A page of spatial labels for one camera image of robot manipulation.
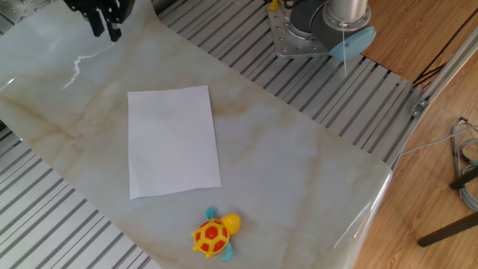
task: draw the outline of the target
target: white paper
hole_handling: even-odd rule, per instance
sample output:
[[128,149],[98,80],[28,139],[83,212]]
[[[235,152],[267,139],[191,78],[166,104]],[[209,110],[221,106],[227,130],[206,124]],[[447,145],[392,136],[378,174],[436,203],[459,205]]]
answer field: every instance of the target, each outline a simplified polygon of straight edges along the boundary
[[207,86],[128,93],[129,199],[220,187]]

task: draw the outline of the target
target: metal bracket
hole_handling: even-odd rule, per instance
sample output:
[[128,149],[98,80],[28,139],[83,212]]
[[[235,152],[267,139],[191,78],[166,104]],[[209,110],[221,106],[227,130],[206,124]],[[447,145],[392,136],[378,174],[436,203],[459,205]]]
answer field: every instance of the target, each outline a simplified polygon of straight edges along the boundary
[[410,111],[410,115],[412,117],[421,117],[428,105],[429,103],[425,99],[418,100],[418,102],[413,106],[412,111]]
[[276,11],[269,10],[267,6],[267,15],[276,53],[280,58],[320,57],[329,54],[313,34],[301,32],[292,25],[291,11],[284,8],[283,1],[279,2]]

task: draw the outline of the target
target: turtle head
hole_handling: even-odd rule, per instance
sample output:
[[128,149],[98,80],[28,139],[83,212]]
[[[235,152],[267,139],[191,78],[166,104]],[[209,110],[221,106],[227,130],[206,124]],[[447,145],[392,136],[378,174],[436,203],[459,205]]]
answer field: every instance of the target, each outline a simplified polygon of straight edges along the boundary
[[242,220],[240,220],[239,215],[235,213],[227,214],[226,216],[221,217],[221,221],[229,231],[230,235],[233,235],[238,232],[240,229],[240,225],[242,224]]

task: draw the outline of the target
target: yellow toy turtle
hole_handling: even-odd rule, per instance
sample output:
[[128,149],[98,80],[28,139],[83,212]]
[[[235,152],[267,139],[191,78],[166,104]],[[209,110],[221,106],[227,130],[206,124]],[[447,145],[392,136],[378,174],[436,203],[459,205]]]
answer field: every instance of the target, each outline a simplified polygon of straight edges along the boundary
[[216,210],[215,207],[209,208],[206,211],[206,222],[197,227],[196,231],[191,234],[194,238],[193,250],[200,250],[209,259],[212,255],[226,248],[223,261],[227,261],[234,253],[229,238],[239,231],[242,221],[239,215],[235,213],[227,214],[220,220],[214,219]]

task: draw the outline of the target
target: white marble surface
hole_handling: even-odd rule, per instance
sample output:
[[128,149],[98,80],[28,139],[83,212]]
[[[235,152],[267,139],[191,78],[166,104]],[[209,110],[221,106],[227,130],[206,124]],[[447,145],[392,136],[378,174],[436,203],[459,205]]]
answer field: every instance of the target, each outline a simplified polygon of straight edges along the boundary
[[[122,29],[97,39],[57,1],[7,32],[0,119],[163,268],[350,268],[389,167],[166,28],[149,1]],[[126,93],[198,85],[223,186],[130,200]],[[243,218],[228,262],[192,250],[211,205]]]

